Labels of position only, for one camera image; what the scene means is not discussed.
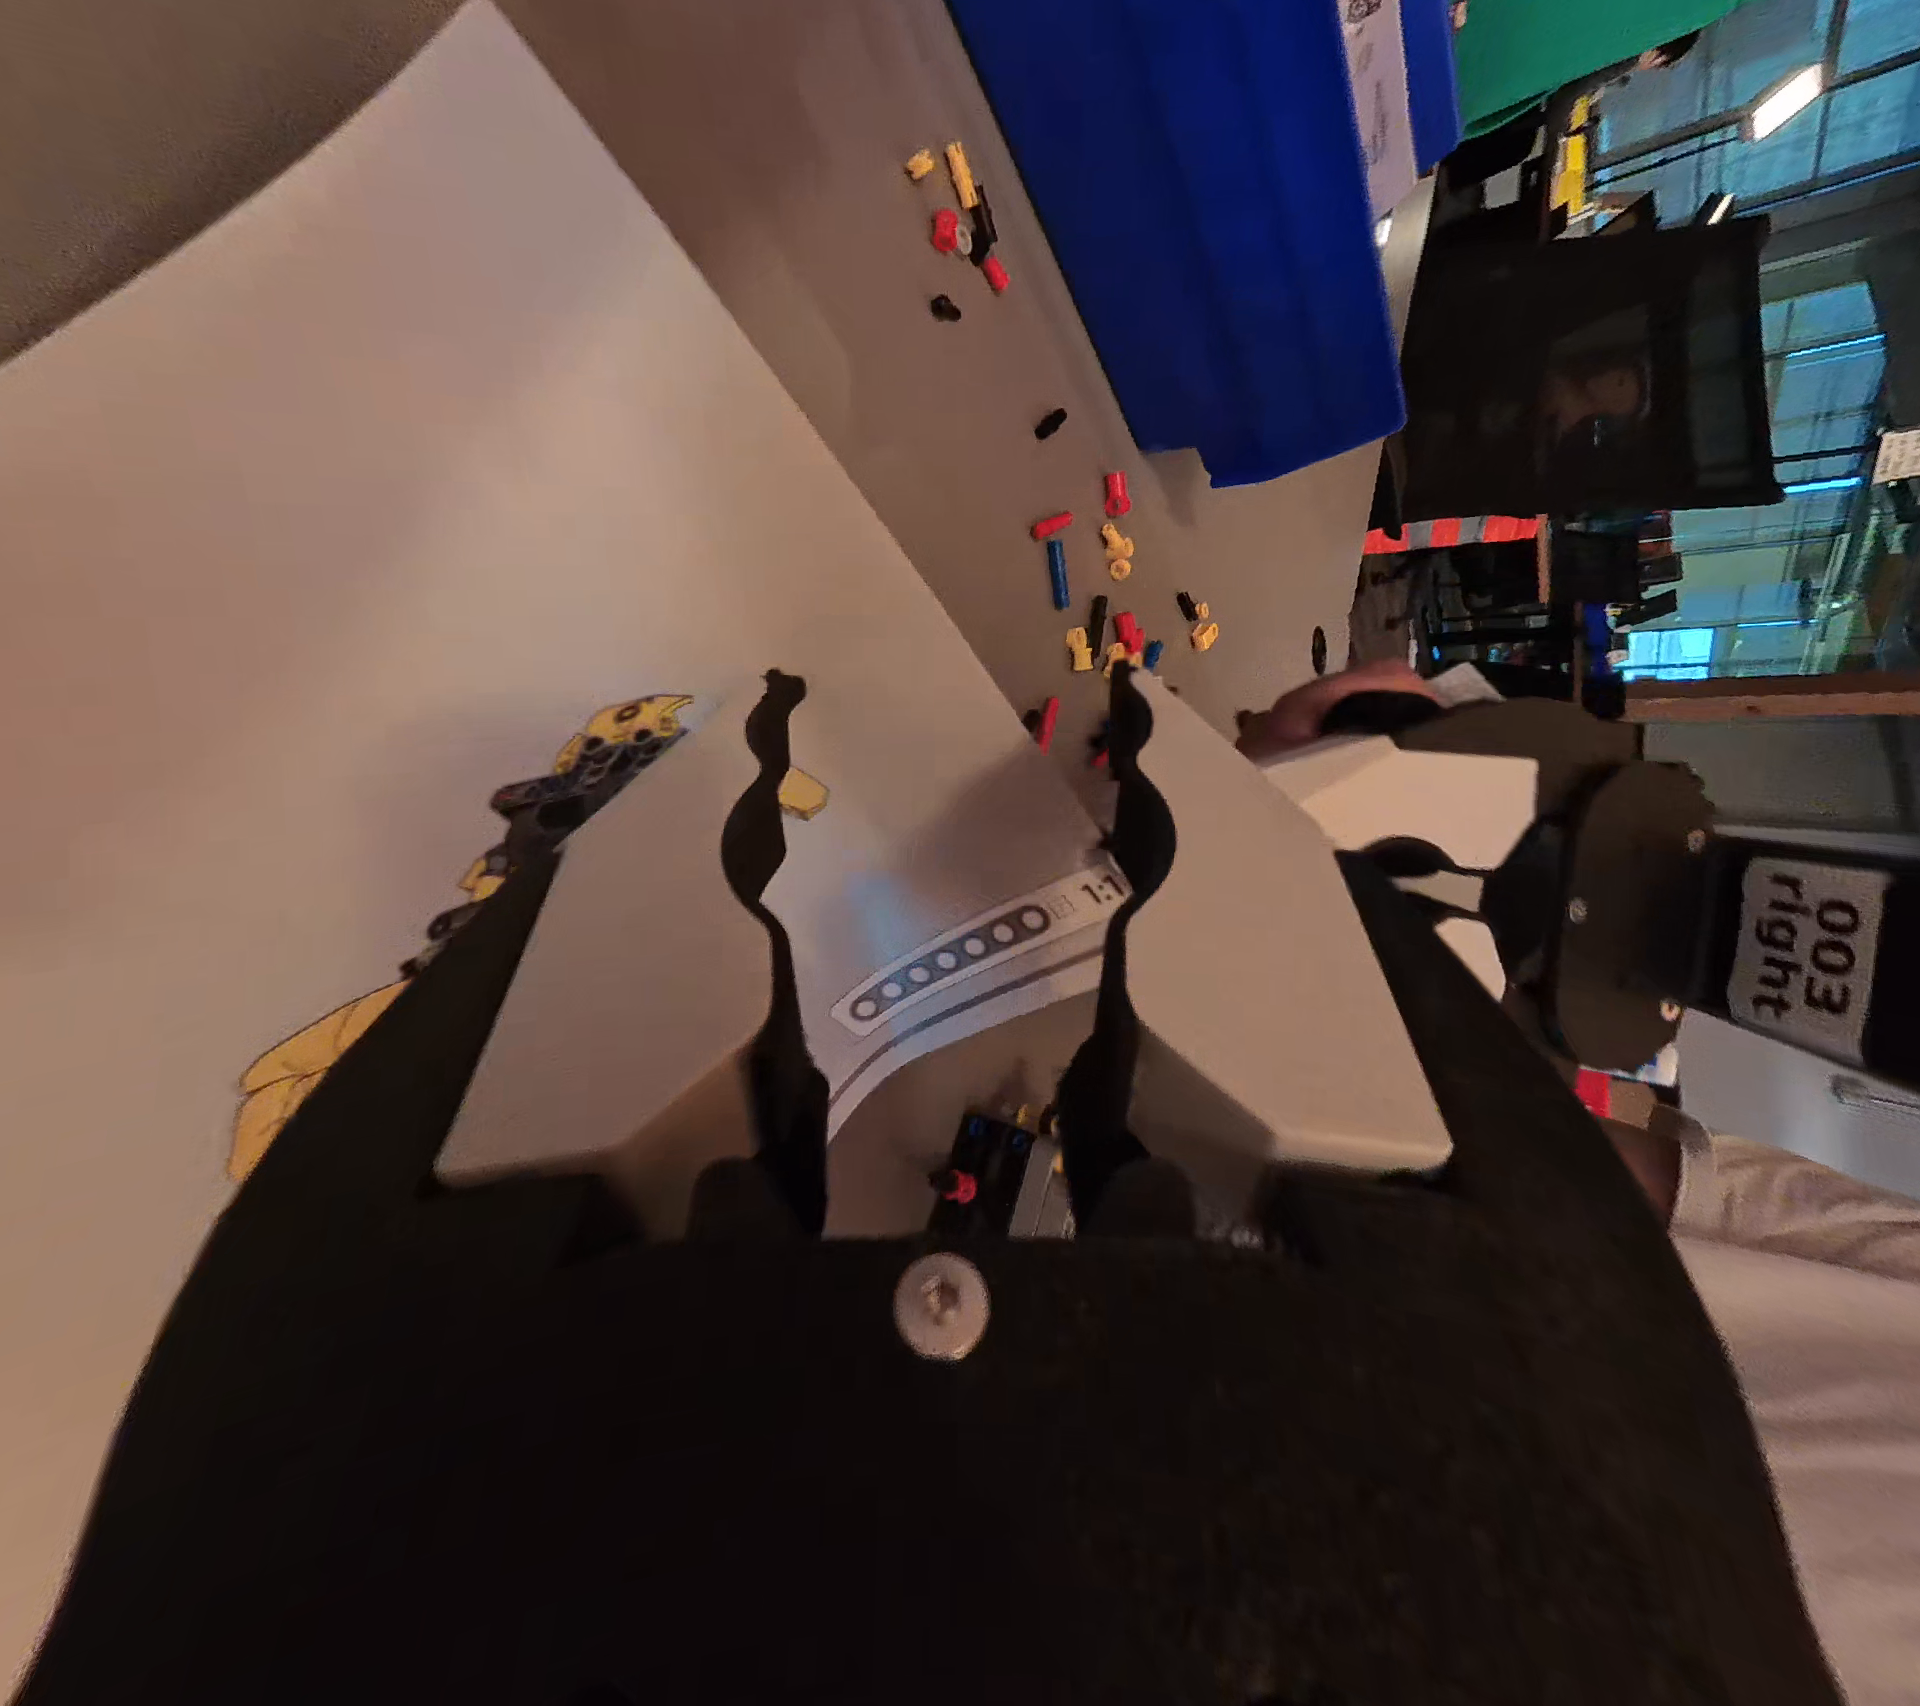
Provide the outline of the black office chair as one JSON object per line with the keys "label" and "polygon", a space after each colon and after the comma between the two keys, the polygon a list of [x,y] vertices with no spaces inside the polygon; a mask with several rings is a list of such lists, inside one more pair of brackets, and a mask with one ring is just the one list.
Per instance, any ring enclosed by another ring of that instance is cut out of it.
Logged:
{"label": "black office chair", "polygon": [[1398,521],[1762,509],[1769,222],[1429,245],[1412,294]]}

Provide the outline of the person's right hand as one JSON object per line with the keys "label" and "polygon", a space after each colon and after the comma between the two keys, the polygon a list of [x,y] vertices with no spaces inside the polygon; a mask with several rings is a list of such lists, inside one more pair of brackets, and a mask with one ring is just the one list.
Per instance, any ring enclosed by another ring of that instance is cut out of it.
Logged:
{"label": "person's right hand", "polygon": [[1299,685],[1284,685],[1261,710],[1237,710],[1237,758],[1245,761],[1278,761],[1284,752],[1299,752],[1322,735],[1397,735],[1406,729],[1419,729],[1440,716],[1440,698],[1429,698],[1429,681],[1406,664],[1357,664],[1325,678],[1313,678]]}

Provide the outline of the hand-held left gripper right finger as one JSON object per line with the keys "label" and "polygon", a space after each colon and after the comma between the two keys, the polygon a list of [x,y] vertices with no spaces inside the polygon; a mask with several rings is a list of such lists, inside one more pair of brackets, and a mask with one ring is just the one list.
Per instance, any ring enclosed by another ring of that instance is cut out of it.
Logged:
{"label": "hand-held left gripper right finger", "polygon": [[1245,1185],[1440,1174],[1448,1127],[1322,826],[1155,673],[1108,694],[1124,904],[1057,1080],[1078,1238],[1194,1238],[1177,1140]]}

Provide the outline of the person's right forearm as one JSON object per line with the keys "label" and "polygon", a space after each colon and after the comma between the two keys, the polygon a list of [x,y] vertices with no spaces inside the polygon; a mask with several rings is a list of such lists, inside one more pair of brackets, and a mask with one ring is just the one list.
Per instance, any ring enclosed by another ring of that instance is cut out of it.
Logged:
{"label": "person's right forearm", "polygon": [[1654,1103],[1642,1124],[1626,1117],[1597,1117],[1601,1139],[1611,1140],[1620,1164],[1647,1199],[1664,1231],[1672,1231],[1684,1174],[1685,1174],[1685,1133],[1684,1113],[1666,1103]]}

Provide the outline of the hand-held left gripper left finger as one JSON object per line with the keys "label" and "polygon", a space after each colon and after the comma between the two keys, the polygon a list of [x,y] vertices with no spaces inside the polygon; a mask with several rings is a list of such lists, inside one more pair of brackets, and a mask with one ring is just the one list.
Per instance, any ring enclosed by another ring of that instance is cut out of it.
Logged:
{"label": "hand-held left gripper left finger", "polygon": [[767,666],[557,850],[442,1181],[595,1174],[650,1238],[745,1185],[824,1227],[824,1071],[767,888],[807,678]]}

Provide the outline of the blue plastic bin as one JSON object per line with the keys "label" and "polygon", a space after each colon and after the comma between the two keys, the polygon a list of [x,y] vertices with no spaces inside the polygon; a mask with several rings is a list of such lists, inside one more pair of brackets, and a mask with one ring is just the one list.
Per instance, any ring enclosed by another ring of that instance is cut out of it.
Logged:
{"label": "blue plastic bin", "polygon": [[[1334,0],[944,0],[1138,449],[1265,485],[1406,427]],[[1419,179],[1448,0],[1398,0]]]}

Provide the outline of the instruction booklet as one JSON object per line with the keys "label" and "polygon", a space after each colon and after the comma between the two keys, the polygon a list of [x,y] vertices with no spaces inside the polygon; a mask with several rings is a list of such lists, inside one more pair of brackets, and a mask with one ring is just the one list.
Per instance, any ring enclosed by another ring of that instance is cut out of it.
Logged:
{"label": "instruction booklet", "polygon": [[832,1124],[1124,901],[865,495],[489,0],[3,365],[3,1640],[206,1220],[426,1013],[510,819],[807,678],[767,888]]}

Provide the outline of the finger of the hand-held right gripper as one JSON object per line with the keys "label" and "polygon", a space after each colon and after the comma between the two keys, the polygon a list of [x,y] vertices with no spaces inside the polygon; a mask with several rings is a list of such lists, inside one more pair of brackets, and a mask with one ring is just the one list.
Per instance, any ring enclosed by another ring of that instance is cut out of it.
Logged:
{"label": "finger of the hand-held right gripper", "polygon": [[1454,901],[1416,901],[1416,904],[1429,922],[1429,931],[1440,933],[1440,946],[1476,974],[1476,985],[1482,995],[1506,995],[1508,988],[1508,974],[1506,974],[1506,957],[1498,957],[1498,940],[1496,940],[1496,931],[1482,925],[1479,910],[1466,910]]}
{"label": "finger of the hand-held right gripper", "polygon": [[1348,855],[1424,841],[1448,865],[1506,865],[1538,812],[1534,758],[1313,744],[1265,761],[1261,776]]}

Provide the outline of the large scatter of coloured pins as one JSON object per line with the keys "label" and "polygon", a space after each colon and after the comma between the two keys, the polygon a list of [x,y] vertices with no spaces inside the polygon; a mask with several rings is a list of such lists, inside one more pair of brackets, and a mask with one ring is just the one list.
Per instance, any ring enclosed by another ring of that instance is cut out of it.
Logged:
{"label": "large scatter of coloured pins", "polygon": [[1014,710],[1035,752],[1105,793],[1115,641],[1215,730],[1230,730],[1245,595],[1230,584],[1220,495],[1194,449],[1143,456],[1115,399],[1048,383],[1010,438],[1020,533]]}

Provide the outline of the partly built toy car model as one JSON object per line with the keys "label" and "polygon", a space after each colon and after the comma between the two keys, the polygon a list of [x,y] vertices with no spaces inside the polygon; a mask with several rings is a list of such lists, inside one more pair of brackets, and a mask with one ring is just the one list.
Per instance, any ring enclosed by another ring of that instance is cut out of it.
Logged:
{"label": "partly built toy car model", "polygon": [[1073,1205],[1048,1103],[965,1113],[928,1174],[928,1238],[952,1243],[1069,1243]]}

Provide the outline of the small cluster of coloured pins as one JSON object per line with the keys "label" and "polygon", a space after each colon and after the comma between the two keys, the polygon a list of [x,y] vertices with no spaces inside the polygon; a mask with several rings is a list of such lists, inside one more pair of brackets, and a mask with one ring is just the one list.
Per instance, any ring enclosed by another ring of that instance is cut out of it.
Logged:
{"label": "small cluster of coloured pins", "polygon": [[1001,217],[986,195],[986,179],[968,163],[968,146],[960,139],[942,146],[910,146],[901,160],[901,179],[920,196],[928,258],[942,258],[944,265],[968,265],[988,297],[1010,297],[1014,278],[1001,250]]}

